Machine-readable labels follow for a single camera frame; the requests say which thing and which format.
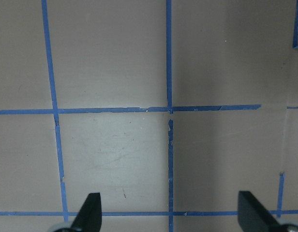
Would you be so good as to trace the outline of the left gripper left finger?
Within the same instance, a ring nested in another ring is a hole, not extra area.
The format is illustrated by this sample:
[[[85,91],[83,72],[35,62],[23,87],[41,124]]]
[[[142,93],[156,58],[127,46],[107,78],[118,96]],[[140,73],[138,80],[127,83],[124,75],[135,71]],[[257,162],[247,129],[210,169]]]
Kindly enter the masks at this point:
[[[100,193],[90,193],[71,224],[72,232],[99,232],[102,226]]]

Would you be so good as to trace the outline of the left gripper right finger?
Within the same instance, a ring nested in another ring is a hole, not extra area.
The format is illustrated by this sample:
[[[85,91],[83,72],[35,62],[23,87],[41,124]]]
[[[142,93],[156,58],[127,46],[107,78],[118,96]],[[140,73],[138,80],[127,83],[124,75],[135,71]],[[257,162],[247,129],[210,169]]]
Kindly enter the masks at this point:
[[[250,191],[238,192],[238,224],[243,232],[284,232],[284,226]]]

